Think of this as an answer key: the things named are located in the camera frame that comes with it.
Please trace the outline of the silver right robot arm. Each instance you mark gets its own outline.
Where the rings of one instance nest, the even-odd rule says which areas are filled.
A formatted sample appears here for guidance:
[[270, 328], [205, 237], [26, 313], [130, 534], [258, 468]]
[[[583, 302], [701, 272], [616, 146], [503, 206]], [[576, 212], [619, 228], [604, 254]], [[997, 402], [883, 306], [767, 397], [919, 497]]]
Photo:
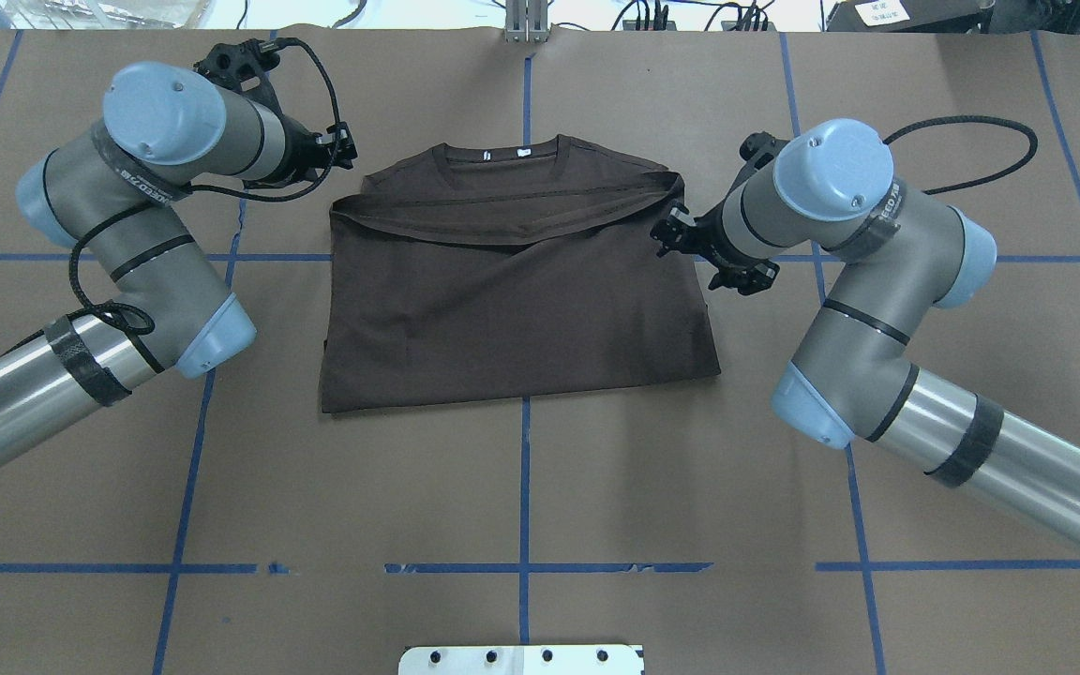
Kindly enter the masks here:
[[814, 243], [843, 264], [772, 393], [772, 409], [834, 449], [863, 438], [951, 491], [1080, 550], [1080, 447], [906, 355], [933, 308], [967, 303], [998, 260], [994, 235], [899, 178], [887, 141], [848, 118], [792, 140], [755, 133], [724, 200], [674, 203], [661, 255], [714, 265], [708, 287], [767, 291], [775, 257]]

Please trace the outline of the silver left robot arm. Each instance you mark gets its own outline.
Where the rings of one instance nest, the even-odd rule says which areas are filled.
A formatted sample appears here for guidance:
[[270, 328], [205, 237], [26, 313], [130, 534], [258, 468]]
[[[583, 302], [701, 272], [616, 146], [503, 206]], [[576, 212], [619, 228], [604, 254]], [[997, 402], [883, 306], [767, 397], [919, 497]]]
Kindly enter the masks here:
[[0, 467], [162, 372], [193, 379], [247, 349], [256, 326], [174, 205], [198, 176], [244, 183], [243, 195], [314, 189], [355, 157], [341, 112], [325, 132], [284, 114], [257, 85], [144, 60], [112, 77], [102, 119], [25, 173], [21, 213], [69, 253], [76, 310], [0, 355]]

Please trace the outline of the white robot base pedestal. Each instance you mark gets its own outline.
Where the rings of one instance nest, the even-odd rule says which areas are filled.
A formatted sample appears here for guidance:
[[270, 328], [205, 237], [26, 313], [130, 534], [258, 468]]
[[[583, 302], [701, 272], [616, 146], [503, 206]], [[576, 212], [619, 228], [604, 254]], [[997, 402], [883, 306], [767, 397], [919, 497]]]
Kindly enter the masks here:
[[540, 644], [416, 646], [399, 674], [644, 674], [642, 646]]

